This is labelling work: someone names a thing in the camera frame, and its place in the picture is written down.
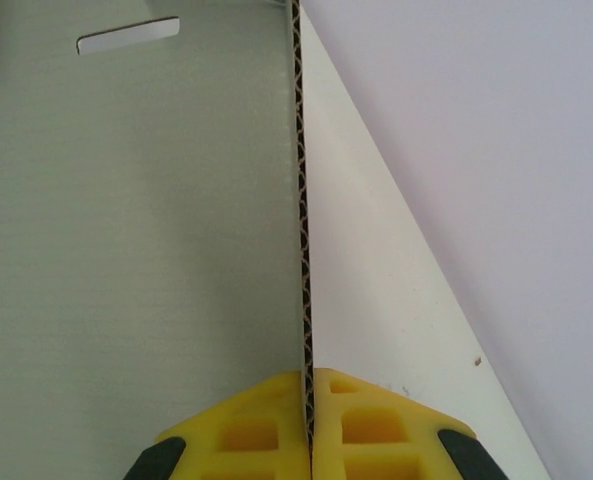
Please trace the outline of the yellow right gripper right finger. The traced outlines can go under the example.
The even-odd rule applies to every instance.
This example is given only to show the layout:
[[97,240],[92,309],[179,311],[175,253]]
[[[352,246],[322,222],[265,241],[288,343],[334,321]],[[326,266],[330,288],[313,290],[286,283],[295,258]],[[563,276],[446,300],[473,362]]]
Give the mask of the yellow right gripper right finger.
[[312,480],[502,480],[465,423],[337,370],[314,371]]

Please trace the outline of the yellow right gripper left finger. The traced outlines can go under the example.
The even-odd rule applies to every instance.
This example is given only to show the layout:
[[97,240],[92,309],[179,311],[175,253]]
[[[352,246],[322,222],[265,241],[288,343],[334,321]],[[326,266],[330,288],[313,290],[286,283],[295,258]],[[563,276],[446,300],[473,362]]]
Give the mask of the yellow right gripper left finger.
[[128,480],[310,480],[301,374],[273,376],[163,431]]

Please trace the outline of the grey corrugated cardboard box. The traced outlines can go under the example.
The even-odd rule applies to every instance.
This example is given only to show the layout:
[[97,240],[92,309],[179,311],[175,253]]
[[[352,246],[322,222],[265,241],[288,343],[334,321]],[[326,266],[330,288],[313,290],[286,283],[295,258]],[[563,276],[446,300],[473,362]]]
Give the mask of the grey corrugated cardboard box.
[[0,480],[304,368],[299,0],[0,0]]

